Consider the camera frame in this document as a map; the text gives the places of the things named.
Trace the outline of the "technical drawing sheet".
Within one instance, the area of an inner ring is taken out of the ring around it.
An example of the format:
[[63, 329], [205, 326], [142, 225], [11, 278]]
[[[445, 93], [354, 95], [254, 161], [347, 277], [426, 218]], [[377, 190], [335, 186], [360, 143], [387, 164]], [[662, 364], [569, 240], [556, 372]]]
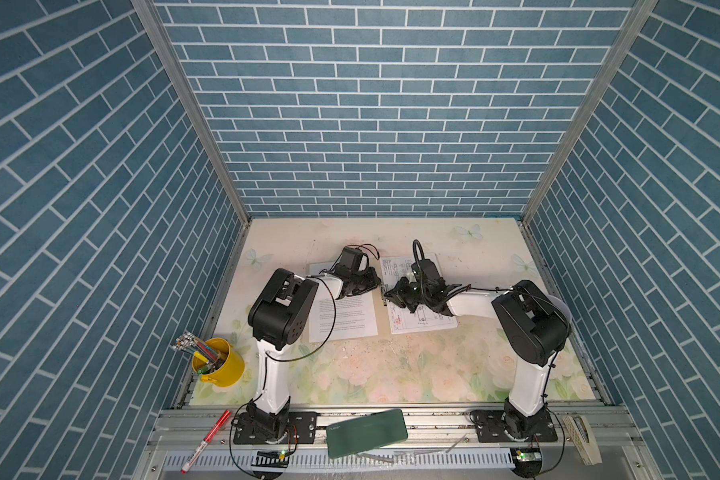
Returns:
[[[408, 275], [413, 260], [411, 257], [382, 257], [380, 259], [382, 281], [389, 286], [389, 290], [396, 283]], [[398, 307], [388, 302], [387, 313], [390, 330], [393, 335], [412, 334], [437, 330], [455, 329], [458, 321], [455, 317], [439, 315], [426, 307], [420, 306], [415, 313], [406, 308]]]

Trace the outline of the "printed text sheet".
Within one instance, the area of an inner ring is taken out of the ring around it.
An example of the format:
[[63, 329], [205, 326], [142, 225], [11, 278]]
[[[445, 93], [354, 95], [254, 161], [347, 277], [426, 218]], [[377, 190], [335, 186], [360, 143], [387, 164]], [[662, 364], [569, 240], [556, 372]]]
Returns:
[[345, 297], [335, 304], [328, 298], [323, 285], [315, 297], [307, 323], [308, 341], [322, 342], [333, 325], [336, 325], [329, 340], [352, 340], [378, 335], [377, 319], [374, 307], [374, 293]]

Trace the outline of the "beige paper folder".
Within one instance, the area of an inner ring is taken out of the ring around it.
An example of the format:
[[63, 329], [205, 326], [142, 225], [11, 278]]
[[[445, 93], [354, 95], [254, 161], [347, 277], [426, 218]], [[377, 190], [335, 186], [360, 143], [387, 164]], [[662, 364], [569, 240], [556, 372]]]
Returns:
[[436, 314], [423, 306], [411, 313], [383, 298], [386, 289], [402, 278], [411, 265], [412, 260], [408, 257], [383, 257], [380, 266], [383, 285], [359, 297], [333, 302], [321, 287], [309, 314], [307, 333], [302, 339], [320, 343], [324, 339], [351, 340], [456, 328], [458, 322], [453, 317]]

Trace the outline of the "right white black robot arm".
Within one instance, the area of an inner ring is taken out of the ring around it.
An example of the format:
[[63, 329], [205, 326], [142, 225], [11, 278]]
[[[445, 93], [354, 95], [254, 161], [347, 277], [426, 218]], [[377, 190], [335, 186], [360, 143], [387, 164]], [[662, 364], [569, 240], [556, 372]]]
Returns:
[[547, 386], [557, 355], [570, 335], [570, 311], [530, 280], [509, 288], [448, 284], [435, 264], [420, 260], [384, 298], [411, 313], [424, 306], [449, 317], [496, 318], [518, 360], [504, 403], [507, 434], [524, 440], [549, 423]]

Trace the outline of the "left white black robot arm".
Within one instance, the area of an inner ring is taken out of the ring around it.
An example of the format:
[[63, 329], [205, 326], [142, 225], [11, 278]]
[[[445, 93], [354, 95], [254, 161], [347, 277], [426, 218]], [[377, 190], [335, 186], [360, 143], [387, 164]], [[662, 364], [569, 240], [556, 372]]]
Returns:
[[316, 352], [292, 358], [287, 354], [301, 338], [315, 300], [324, 293], [332, 306], [330, 328], [320, 344], [324, 346], [336, 330], [338, 302], [362, 297], [381, 286], [370, 263], [379, 258], [379, 250], [372, 244], [346, 245], [330, 267], [317, 274], [301, 277], [283, 268], [272, 274], [248, 314], [259, 354], [256, 394], [246, 406], [253, 421], [272, 430], [287, 423], [291, 400], [288, 365]]

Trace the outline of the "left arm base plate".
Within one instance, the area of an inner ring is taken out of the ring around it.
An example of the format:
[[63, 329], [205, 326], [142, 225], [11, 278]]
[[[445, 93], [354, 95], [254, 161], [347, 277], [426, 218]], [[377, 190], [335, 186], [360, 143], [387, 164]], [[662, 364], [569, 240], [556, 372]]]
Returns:
[[292, 443], [310, 445], [315, 441], [317, 418], [317, 413], [313, 411], [292, 411], [288, 414], [285, 431], [269, 437], [262, 427], [255, 425], [247, 412], [243, 412], [236, 416], [232, 442], [235, 445], [285, 445], [291, 433], [296, 436]]

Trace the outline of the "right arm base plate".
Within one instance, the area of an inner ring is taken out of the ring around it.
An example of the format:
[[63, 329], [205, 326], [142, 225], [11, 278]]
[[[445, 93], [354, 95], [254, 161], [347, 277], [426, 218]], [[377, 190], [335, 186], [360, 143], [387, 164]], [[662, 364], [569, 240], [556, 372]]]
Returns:
[[515, 411], [473, 410], [469, 413], [469, 420], [476, 429], [480, 443], [558, 441], [555, 424], [546, 408], [530, 417]]

